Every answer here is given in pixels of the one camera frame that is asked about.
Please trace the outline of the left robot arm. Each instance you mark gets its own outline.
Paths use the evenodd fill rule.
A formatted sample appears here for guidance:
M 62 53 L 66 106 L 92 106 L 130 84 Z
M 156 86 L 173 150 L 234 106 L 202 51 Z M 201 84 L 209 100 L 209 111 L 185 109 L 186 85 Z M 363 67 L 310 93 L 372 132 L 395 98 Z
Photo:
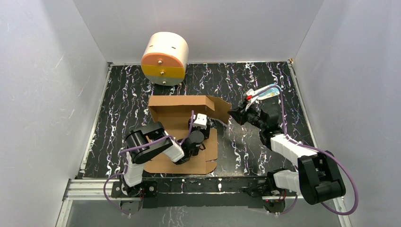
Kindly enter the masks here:
M 139 195 L 146 162 L 164 154 L 174 164 L 184 164 L 206 148 L 203 142 L 209 138 L 209 134 L 208 122 L 192 126 L 189 136 L 179 140 L 169 135 L 161 122 L 130 131 L 125 138 L 129 151 L 123 155 L 126 158 L 126 168 L 123 176 L 119 177 L 122 193 L 129 197 Z

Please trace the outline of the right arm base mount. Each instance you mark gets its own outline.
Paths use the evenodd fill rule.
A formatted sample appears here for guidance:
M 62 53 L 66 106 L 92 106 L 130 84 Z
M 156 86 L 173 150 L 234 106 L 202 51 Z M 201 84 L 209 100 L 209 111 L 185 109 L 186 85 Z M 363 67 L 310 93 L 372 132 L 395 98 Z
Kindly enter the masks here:
M 279 188 L 272 174 L 268 174 L 264 180 L 250 181 L 248 186 L 242 189 L 242 192 L 251 197 L 270 197 L 270 199 L 263 200 L 263 207 L 268 213 L 276 217 L 292 210 L 298 199 L 298 195 L 294 193 L 295 200 L 289 208 L 286 208 L 285 199 L 291 195 L 290 189 Z

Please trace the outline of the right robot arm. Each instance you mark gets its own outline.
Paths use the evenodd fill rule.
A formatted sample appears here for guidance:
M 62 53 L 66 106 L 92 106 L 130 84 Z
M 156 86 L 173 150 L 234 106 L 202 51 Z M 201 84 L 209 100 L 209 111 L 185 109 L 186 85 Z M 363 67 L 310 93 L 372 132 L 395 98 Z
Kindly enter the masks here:
M 244 105 L 231 109 L 228 114 L 240 125 L 249 123 L 257 127 L 264 146 L 289 160 L 297 171 L 278 169 L 268 172 L 267 192 L 273 196 L 284 190 L 303 196 L 307 203 L 314 205 L 342 197 L 346 187 L 337 164 L 326 154 L 305 148 L 295 142 L 279 126 L 279 112 L 273 107 L 258 112 L 253 106 Z

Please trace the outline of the aluminium front rail frame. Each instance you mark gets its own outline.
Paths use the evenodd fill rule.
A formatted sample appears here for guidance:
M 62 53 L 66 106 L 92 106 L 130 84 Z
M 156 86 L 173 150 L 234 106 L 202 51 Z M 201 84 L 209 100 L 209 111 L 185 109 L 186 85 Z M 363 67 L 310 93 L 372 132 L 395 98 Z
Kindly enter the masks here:
M 68 183 L 59 227 L 349 227 L 350 219 L 288 193 L 252 197 L 261 177 L 149 178 L 140 197 L 123 197 L 117 180 Z

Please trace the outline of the brown cardboard box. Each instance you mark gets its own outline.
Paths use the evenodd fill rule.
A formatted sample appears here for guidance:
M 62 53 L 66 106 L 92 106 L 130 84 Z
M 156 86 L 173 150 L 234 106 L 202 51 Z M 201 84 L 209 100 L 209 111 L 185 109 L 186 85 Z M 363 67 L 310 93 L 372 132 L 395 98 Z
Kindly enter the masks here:
M 154 122 L 161 122 L 168 134 L 177 140 L 184 138 L 189 131 L 188 121 L 191 111 L 205 114 L 228 124 L 231 104 L 220 97 L 206 95 L 189 96 L 150 96 L 148 109 Z M 167 155 L 161 153 L 144 165 L 151 174 L 194 174 L 206 175 L 217 167 L 218 131 L 210 130 L 204 142 L 205 149 L 181 165 L 174 164 Z

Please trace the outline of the round pastel drawer cabinet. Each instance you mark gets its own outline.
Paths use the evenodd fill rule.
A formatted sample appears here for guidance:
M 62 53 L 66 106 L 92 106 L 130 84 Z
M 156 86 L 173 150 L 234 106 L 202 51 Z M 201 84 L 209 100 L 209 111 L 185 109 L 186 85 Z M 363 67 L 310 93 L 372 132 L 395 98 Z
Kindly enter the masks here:
M 145 77 L 162 86 L 181 85 L 186 74 L 189 47 L 183 37 L 157 32 L 150 37 L 140 66 Z

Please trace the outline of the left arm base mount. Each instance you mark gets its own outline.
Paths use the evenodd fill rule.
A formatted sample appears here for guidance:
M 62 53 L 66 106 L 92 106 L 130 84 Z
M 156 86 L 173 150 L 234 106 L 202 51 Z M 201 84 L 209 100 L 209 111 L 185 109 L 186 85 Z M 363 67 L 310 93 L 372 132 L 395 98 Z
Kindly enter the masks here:
M 119 201 L 119 208 L 134 214 L 138 212 L 145 198 L 155 198 L 157 196 L 156 181 L 142 181 L 133 187 L 126 186 L 123 181 L 113 183 L 111 198 Z

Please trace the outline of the blue white packaged item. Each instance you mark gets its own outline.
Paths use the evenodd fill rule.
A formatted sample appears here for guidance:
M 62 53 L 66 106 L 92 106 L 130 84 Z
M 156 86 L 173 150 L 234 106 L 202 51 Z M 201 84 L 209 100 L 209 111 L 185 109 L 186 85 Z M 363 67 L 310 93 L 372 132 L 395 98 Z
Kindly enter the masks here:
M 276 84 L 267 85 L 254 92 L 254 94 L 257 95 L 257 100 L 260 100 L 260 101 L 278 96 L 280 93 L 281 93 L 281 89 Z

